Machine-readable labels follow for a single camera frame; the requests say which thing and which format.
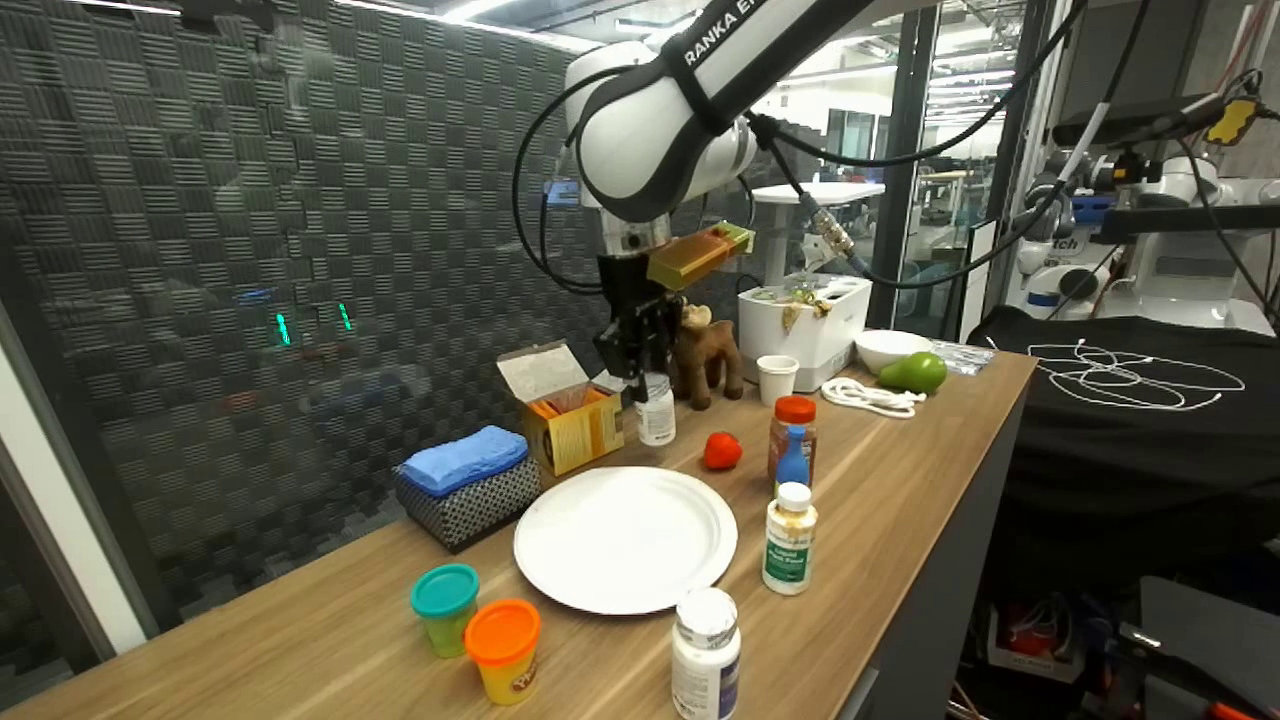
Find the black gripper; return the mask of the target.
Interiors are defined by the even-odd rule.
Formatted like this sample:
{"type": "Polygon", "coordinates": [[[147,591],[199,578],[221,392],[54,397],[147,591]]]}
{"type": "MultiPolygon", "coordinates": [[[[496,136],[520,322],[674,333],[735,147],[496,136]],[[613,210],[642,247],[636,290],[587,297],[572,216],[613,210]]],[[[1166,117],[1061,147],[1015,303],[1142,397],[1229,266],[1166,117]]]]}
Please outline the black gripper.
{"type": "Polygon", "coordinates": [[[603,359],[601,385],[631,402],[631,362],[642,362],[642,371],[672,380],[679,303],[667,286],[647,280],[642,254],[601,254],[597,266],[609,298],[609,322],[597,333],[597,346],[603,359]]]}

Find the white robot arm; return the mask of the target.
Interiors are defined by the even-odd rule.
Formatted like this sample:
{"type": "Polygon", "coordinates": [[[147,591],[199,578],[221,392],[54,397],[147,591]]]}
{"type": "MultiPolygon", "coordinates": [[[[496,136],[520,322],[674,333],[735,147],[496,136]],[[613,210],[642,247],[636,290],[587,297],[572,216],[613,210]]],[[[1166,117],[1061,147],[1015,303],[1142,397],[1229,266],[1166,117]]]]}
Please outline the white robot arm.
{"type": "Polygon", "coordinates": [[[565,79],[583,95],[569,112],[583,198],[603,218],[597,258],[609,322],[603,366],[641,392],[672,366],[674,311],[642,258],[667,239],[667,216],[733,183],[758,147],[746,109],[852,25],[873,0],[708,0],[653,54],[616,73],[574,58],[565,79]]]}

